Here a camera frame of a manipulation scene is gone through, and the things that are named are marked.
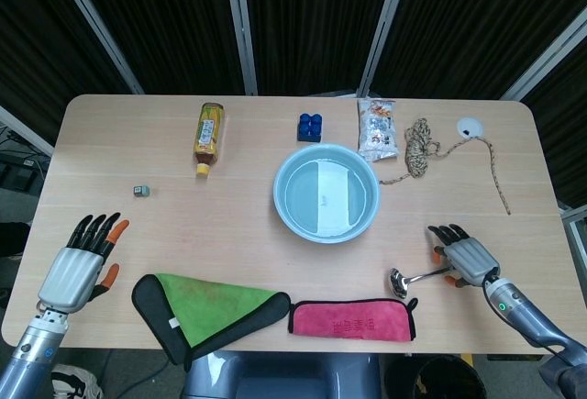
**blue lego brick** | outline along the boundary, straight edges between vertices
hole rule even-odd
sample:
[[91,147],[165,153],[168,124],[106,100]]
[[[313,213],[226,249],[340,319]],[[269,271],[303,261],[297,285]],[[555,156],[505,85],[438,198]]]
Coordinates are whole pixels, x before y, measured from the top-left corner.
[[320,142],[322,140],[322,117],[319,114],[300,115],[297,125],[297,140],[302,142]]

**light blue basin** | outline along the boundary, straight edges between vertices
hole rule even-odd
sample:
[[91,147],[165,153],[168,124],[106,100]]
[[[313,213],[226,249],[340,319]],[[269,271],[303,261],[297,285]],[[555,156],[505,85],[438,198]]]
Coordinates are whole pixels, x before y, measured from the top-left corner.
[[290,156],[273,183],[277,212],[298,236],[318,243],[357,237],[373,222],[379,181],[356,152],[316,144]]

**pink cloth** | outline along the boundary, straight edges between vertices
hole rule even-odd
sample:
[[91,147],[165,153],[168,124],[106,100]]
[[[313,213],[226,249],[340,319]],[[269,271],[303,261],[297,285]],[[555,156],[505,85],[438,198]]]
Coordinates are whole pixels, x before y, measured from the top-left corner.
[[415,338],[412,311],[392,299],[322,302],[303,301],[293,307],[289,331],[294,335],[322,338],[411,341]]

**robotic hand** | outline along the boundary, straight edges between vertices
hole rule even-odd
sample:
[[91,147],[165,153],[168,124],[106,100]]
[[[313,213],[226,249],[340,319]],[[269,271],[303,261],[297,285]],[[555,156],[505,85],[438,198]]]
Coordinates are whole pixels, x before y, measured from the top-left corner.
[[[461,278],[445,277],[456,287],[480,286],[491,309],[533,347],[554,357],[540,367],[540,376],[555,393],[567,399],[587,397],[587,348],[556,327],[509,280],[500,278],[497,260],[476,238],[457,225],[428,227],[445,244],[434,248],[435,261],[446,257]],[[549,346],[562,346],[555,352]]]
[[123,220],[110,231],[119,217],[119,213],[108,219],[101,215],[91,224],[93,216],[85,217],[59,251],[39,291],[39,314],[28,324],[0,378],[0,398],[35,397],[69,328],[68,314],[81,310],[114,283],[118,264],[96,285],[116,241],[128,227],[128,220]]

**coiled rope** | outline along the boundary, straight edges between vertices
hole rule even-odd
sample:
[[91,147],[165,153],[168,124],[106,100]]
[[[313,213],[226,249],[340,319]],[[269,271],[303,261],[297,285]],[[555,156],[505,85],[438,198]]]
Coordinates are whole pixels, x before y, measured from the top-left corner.
[[495,172],[495,152],[493,150],[493,145],[489,140],[482,137],[463,139],[450,147],[446,152],[441,153],[440,142],[435,142],[430,137],[430,127],[428,126],[425,117],[417,119],[416,122],[405,131],[404,137],[406,142],[405,164],[407,165],[408,172],[403,176],[398,177],[397,179],[392,179],[391,181],[379,181],[380,184],[392,185],[394,183],[401,182],[403,179],[407,179],[410,176],[414,178],[422,177],[428,169],[428,158],[430,156],[435,156],[440,159],[446,158],[452,151],[461,145],[465,145],[467,142],[471,142],[472,140],[480,140],[487,146],[487,149],[489,149],[489,157],[495,189],[504,203],[505,212],[508,215],[512,214],[510,211],[510,206],[507,203],[507,200],[505,200],[502,187],[499,185],[499,181],[497,180],[497,173]]

